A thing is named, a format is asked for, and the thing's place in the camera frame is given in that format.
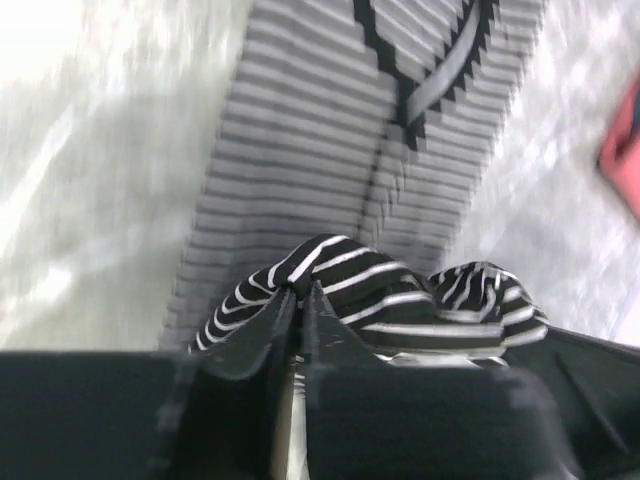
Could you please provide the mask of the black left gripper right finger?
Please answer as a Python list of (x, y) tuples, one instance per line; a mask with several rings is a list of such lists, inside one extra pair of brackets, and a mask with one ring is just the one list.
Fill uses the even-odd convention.
[(503, 367), (395, 366), (314, 285), (303, 320), (313, 479), (577, 479), (553, 399)]

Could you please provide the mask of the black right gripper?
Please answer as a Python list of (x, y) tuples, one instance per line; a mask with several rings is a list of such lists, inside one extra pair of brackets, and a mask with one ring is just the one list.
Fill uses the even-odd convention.
[(587, 479), (639, 474), (639, 349), (551, 327), (503, 358), (535, 374), (557, 404)]

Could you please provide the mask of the red printed tank top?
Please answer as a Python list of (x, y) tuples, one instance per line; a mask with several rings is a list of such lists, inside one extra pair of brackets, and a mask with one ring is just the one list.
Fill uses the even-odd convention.
[(602, 142), (597, 168), (639, 219), (639, 75), (625, 92)]

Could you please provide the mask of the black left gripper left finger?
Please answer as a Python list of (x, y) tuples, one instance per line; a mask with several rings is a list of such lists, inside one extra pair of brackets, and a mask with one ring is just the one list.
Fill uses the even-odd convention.
[(281, 479), (295, 296), (210, 351), (5, 352), (5, 479)]

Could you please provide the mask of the black white striped tank top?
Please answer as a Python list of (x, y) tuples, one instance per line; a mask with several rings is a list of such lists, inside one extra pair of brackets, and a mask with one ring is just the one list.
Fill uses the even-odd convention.
[(257, 1), (168, 305), (206, 353), (295, 296), (277, 439), (307, 468), (306, 300), (395, 366), (503, 367), (547, 332), (518, 279), (440, 269), (539, 33), (542, 1)]

